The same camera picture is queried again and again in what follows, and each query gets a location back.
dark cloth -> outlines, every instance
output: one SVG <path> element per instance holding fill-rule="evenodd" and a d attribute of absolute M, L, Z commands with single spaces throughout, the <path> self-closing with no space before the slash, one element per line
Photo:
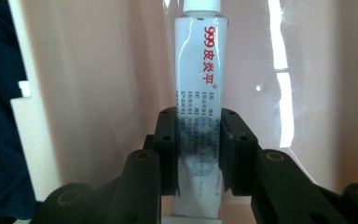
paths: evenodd
<path fill-rule="evenodd" d="M 27 219 L 37 203 L 21 148 L 10 99 L 26 80 L 8 4 L 0 3 L 0 217 Z"/>

white cap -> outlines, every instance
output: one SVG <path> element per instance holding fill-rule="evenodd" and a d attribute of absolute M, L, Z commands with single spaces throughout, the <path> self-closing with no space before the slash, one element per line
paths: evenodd
<path fill-rule="evenodd" d="M 220 0 L 185 0 L 183 11 L 216 11 L 220 12 Z"/>

screw hole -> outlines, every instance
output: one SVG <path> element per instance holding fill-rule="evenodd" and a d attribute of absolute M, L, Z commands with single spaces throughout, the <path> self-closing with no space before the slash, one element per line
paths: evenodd
<path fill-rule="evenodd" d="M 277 152 L 269 152 L 266 154 L 266 157 L 270 161 L 284 161 L 284 156 Z"/>
<path fill-rule="evenodd" d="M 66 206 L 76 202 L 81 198 L 81 191 L 78 189 L 69 189 L 57 198 L 57 204 L 60 206 Z"/>
<path fill-rule="evenodd" d="M 310 214 L 310 219 L 317 224 L 330 224 L 330 220 L 319 213 Z"/>
<path fill-rule="evenodd" d="M 148 152 L 141 152 L 136 154 L 136 160 L 138 161 L 147 161 L 152 158 L 152 155 Z"/>

white tube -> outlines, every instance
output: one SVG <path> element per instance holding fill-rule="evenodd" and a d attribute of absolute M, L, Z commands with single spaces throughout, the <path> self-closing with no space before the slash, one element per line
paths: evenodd
<path fill-rule="evenodd" d="M 218 217 L 218 168 L 227 18 L 220 0 L 185 0 L 175 20 L 176 106 L 181 156 L 173 214 Z"/>

